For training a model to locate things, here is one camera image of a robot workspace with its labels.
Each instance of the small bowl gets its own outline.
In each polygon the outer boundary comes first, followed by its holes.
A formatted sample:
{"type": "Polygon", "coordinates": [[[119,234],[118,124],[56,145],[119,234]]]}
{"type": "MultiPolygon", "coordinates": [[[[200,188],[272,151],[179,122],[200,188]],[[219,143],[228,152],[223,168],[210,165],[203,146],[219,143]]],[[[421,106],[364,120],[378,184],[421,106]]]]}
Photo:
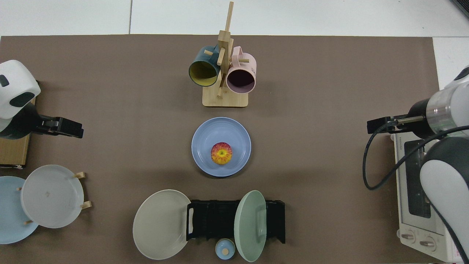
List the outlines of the small bowl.
{"type": "Polygon", "coordinates": [[[215,253],[223,260],[232,258],[235,254],[235,251],[235,244],[228,238],[222,238],[218,240],[217,245],[215,246],[215,253]]]}

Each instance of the white plate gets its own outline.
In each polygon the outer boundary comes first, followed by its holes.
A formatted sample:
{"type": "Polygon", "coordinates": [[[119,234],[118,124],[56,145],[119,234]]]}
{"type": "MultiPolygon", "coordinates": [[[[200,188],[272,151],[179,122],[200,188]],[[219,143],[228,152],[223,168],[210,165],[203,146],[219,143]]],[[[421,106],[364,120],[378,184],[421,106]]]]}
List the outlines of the white plate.
{"type": "Polygon", "coordinates": [[[83,204],[82,184],[74,175],[59,165],[35,169],[21,190],[24,213],[35,223],[48,228],[72,223],[83,204]]]}
{"type": "Polygon", "coordinates": [[[140,206],[134,218],[137,249],[147,258],[161,260],[176,255],[187,244],[186,214],[190,203],[183,193],[162,190],[140,206]]]}
{"type": "Polygon", "coordinates": [[[21,192],[24,179],[14,176],[0,177],[0,244],[23,240],[37,228],[36,223],[25,225],[29,218],[21,207],[21,192]]]}
{"type": "Polygon", "coordinates": [[[239,254],[248,262],[256,261],[267,238],[267,207],[260,191],[250,191],[241,199],[234,226],[234,241],[239,254]]]}

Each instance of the dish rack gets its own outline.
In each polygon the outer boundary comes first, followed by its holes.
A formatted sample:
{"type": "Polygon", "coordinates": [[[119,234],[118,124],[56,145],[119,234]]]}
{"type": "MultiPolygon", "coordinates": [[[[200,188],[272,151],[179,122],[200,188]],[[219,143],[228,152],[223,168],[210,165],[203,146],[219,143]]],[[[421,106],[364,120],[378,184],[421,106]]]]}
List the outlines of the dish rack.
{"type": "MultiPolygon", "coordinates": [[[[236,209],[241,200],[191,200],[187,205],[186,240],[205,237],[232,238],[236,209]],[[192,232],[189,233],[190,210],[192,212],[192,232]]],[[[285,203],[280,200],[266,200],[267,239],[275,237],[285,244],[285,203]]]]}

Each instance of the pink mug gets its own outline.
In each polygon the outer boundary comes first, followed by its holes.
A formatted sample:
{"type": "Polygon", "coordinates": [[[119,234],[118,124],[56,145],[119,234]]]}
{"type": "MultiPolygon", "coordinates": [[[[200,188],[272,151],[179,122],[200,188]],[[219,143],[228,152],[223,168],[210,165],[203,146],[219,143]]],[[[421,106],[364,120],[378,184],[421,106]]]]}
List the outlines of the pink mug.
{"type": "Polygon", "coordinates": [[[256,68],[256,59],[251,54],[243,53],[240,46],[234,47],[227,73],[228,88],[235,93],[252,91],[256,86],[256,68]]]}

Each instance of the white floor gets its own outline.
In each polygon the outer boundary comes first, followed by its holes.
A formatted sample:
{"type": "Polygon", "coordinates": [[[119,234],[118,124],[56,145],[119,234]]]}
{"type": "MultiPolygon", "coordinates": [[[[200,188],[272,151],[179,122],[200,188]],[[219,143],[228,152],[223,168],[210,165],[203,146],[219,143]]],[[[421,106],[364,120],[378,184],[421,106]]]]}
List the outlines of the white floor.
{"type": "MultiPolygon", "coordinates": [[[[234,0],[233,35],[434,37],[440,88],[469,64],[450,0],[234,0]]],[[[229,0],[0,0],[0,36],[218,34],[229,0]]]]}

